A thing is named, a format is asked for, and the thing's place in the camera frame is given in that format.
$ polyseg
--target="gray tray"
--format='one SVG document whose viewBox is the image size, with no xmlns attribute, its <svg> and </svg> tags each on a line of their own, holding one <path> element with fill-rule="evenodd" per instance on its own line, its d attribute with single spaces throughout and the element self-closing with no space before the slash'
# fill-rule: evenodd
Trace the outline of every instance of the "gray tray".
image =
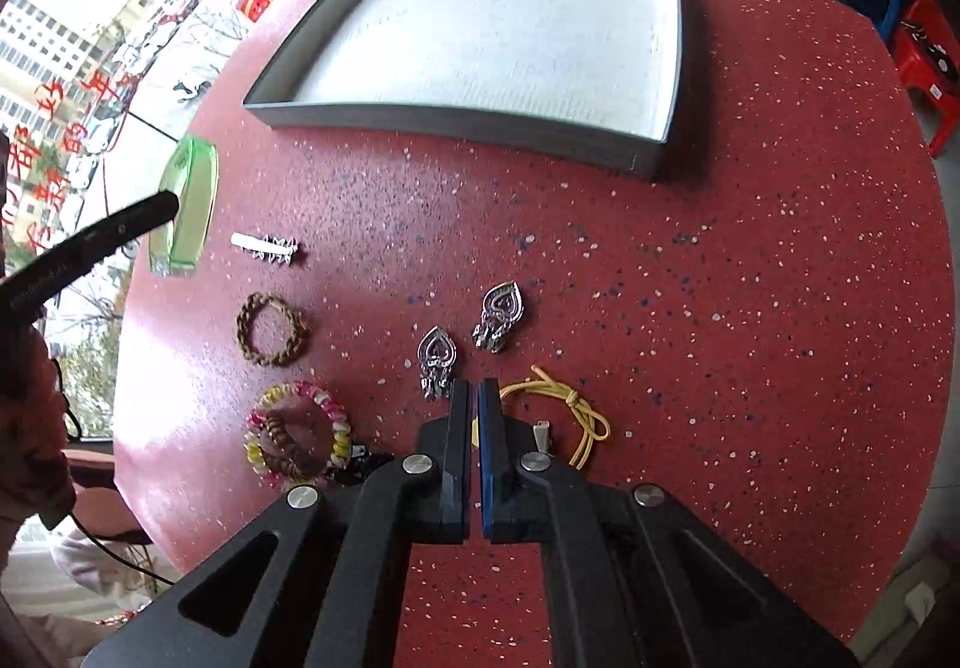
<svg viewBox="0 0 960 668">
<path fill-rule="evenodd" d="M 318 0 L 244 106 L 650 177 L 679 77 L 680 0 Z"/>
</svg>

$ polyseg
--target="red stool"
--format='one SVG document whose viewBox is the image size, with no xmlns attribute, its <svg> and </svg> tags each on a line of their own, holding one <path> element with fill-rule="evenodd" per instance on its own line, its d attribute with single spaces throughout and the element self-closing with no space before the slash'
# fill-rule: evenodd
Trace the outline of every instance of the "red stool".
<svg viewBox="0 0 960 668">
<path fill-rule="evenodd" d="M 915 0 L 901 18 L 923 25 L 928 40 L 941 46 L 954 64 L 960 64 L 960 44 L 933 0 Z M 894 31 L 893 53 L 904 89 L 922 90 L 926 99 L 943 114 L 929 146 L 930 157 L 939 157 L 952 131 L 960 124 L 960 88 L 937 69 L 920 43 L 911 37 L 903 25 Z"/>
</svg>

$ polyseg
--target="round table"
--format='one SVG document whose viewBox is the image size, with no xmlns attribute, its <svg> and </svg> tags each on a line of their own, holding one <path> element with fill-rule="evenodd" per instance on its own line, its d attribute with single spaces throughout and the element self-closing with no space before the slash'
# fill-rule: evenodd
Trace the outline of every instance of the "round table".
<svg viewBox="0 0 960 668">
<path fill-rule="evenodd" d="M 683 0 L 680 99 L 650 184 L 437 137 L 267 128 L 241 101 L 314 2 L 277 0 L 200 106 L 191 131 L 221 174 L 197 272 L 157 278 L 141 258 L 133 277 L 117 482 L 157 545 L 189 569 L 277 498 L 242 446 L 272 384 L 322 380 L 361 438 L 410 450 L 445 412 L 416 370 L 439 324 L 464 377 L 507 384 L 537 363 L 581 390 L 613 424 L 590 479 L 665 486 L 850 636 L 923 501 L 953 331 L 939 189 L 869 22 L 832 0 Z M 305 260 L 254 261 L 233 232 L 297 238 Z M 506 352 L 478 352 L 484 292 L 508 279 L 526 318 Z M 293 366 L 241 356 L 253 291 L 305 310 Z M 560 401 L 509 403 L 550 419 L 560 452 L 579 440 Z M 538 550 L 473 535 L 414 548 L 397 665 L 546 664 Z"/>
</svg>

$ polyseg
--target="table surface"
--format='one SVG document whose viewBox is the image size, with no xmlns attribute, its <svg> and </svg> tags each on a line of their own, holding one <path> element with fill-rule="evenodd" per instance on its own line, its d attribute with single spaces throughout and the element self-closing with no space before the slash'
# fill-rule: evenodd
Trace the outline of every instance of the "table surface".
<svg viewBox="0 0 960 668">
<path fill-rule="evenodd" d="M 200 106 L 191 131 L 221 176 L 197 272 L 157 278 L 141 258 L 133 277 L 117 481 L 157 545 L 190 568 L 277 498 L 242 448 L 272 384 L 314 376 L 360 437 L 410 450 L 445 410 L 416 371 L 440 324 L 470 379 L 537 363 L 575 385 L 613 424 L 590 479 L 662 484 L 850 636 L 923 501 L 953 334 L 939 189 L 871 25 L 831 0 L 683 0 L 678 110 L 649 184 L 450 139 L 270 130 L 241 101 L 314 2 L 277 0 Z M 305 261 L 253 261 L 234 231 L 295 237 Z M 499 357 L 477 352 L 483 294 L 511 278 L 524 323 Z M 252 291 L 305 310 L 293 366 L 237 349 Z M 512 410 L 576 446 L 560 401 Z M 479 534 L 414 548 L 398 665 L 546 664 L 538 550 Z"/>
</svg>

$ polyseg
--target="green glass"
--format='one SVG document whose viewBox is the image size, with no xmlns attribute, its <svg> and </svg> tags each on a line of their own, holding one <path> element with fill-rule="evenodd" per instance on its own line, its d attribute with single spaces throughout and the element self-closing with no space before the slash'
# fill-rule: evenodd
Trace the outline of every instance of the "green glass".
<svg viewBox="0 0 960 668">
<path fill-rule="evenodd" d="M 184 135 L 160 178 L 160 191 L 173 192 L 181 208 L 176 219 L 150 233 L 150 270 L 154 275 L 190 275 L 197 269 L 213 200 L 217 195 L 217 149 L 208 140 Z"/>
</svg>

